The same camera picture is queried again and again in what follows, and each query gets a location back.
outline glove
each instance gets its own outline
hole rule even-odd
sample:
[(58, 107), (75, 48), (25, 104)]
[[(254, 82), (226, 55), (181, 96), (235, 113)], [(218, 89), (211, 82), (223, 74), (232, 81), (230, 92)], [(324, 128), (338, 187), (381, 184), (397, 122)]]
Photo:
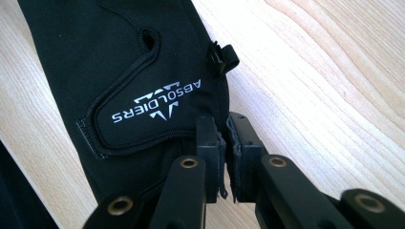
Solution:
[(64, 124), (98, 201), (150, 192), (196, 151), (195, 122), (226, 132), (224, 74), (189, 0), (19, 0)]

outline black plastic bracket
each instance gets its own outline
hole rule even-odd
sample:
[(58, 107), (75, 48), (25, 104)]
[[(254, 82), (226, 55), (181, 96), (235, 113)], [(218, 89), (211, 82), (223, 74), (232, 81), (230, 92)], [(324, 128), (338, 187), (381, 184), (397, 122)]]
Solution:
[(221, 197), (227, 197), (224, 188), (224, 162), (226, 143), (217, 131), (212, 116), (197, 118), (197, 156), (203, 158), (206, 163), (206, 202), (217, 202), (218, 191)]
[(227, 120), (232, 155), (227, 158), (234, 200), (255, 202), (260, 181), (257, 168), (266, 148), (246, 116), (230, 113)]
[(173, 162), (149, 228), (205, 227), (205, 161), (181, 156)]

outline black fabric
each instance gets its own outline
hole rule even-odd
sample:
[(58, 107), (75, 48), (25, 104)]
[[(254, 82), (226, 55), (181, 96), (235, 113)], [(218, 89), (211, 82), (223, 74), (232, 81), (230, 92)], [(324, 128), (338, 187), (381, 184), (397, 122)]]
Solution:
[(2, 142), (0, 142), (0, 228), (57, 228)]
[(195, 120), (225, 132), (225, 77), (190, 0), (19, 0), (97, 200), (141, 193), (195, 154)]

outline logo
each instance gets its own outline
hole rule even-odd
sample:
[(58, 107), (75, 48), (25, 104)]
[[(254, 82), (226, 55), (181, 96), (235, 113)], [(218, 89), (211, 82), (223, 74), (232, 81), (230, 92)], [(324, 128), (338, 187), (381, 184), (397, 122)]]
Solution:
[(152, 118), (162, 118), (167, 121), (173, 116), (175, 107), (179, 107), (179, 98), (187, 96), (201, 87), (201, 80), (181, 86), (175, 82), (152, 93), (134, 99), (135, 107), (111, 115), (114, 123), (125, 121), (137, 115), (149, 115)]

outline wooden table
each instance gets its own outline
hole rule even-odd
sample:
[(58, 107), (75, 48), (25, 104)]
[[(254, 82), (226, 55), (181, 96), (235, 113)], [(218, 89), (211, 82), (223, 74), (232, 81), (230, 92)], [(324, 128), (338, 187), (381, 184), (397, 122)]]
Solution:
[[(241, 64), (231, 110), (320, 189), (405, 210), (405, 2), (194, 0)], [(16, 0), (0, 1), (0, 138), (61, 228), (96, 207)], [(257, 228), (253, 204), (207, 206), (207, 228)]]

